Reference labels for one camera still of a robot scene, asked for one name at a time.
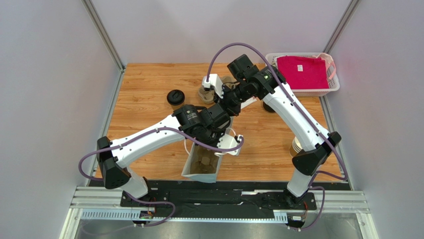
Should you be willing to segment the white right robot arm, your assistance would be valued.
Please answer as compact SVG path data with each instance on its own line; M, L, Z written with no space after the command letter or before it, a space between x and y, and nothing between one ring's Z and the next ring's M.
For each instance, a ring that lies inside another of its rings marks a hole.
M259 69L243 54L227 67L239 83L224 93L224 102L238 106L243 100L257 97L281 117L299 140L302 150L292 159L295 171L287 184L287 192L293 198L302 198L321 165L336 153L340 134L329 132L312 117L273 65Z

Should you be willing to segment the light blue paper bag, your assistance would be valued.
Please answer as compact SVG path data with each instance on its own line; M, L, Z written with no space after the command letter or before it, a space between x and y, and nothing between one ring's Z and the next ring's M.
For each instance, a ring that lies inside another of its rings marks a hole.
M192 144L182 176L203 183L215 183L224 153L215 155L215 151Z

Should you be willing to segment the single paper cup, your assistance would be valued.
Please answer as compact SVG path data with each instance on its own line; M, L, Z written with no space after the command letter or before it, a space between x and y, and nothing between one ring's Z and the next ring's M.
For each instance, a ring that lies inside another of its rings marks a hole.
M183 104L171 104L172 109L175 111L179 109Z

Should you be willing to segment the stack of black lids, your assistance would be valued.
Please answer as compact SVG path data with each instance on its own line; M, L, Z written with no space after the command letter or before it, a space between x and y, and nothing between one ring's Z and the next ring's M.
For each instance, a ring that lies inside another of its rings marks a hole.
M275 111L268 105L268 104L266 104L265 102L262 102L262 106L263 106L263 108L264 108L264 110L266 110L267 112L269 112L269 113L274 113Z

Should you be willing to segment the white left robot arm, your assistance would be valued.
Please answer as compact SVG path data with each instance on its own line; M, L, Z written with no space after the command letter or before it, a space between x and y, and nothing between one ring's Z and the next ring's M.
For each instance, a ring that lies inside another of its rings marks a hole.
M138 158L168 144L189 137L205 148L217 147L231 124L231 116L224 106L209 108L183 105L157 124L130 136L97 140L97 161L106 189L120 188L135 198L148 194L147 180L133 173L129 166Z

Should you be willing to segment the single cardboard cup carrier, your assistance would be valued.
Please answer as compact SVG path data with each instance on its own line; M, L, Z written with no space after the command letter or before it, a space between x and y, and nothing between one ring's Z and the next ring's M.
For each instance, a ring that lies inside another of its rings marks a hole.
M194 148L190 173L191 174L215 174L219 157L207 148L196 145Z

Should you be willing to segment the stack of paper cups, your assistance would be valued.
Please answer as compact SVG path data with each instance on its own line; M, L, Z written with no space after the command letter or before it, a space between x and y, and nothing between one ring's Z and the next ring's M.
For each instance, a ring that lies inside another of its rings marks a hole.
M297 137L295 137L292 141L292 145L289 149L289 153L292 157L295 157L300 151L302 151L303 148L298 140Z

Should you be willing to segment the black cup lid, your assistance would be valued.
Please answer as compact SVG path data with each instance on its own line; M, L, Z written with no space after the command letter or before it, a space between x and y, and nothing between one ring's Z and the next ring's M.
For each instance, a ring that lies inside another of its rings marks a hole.
M185 101L185 94L181 90L171 90L167 94L167 102L172 106L177 106L183 104Z

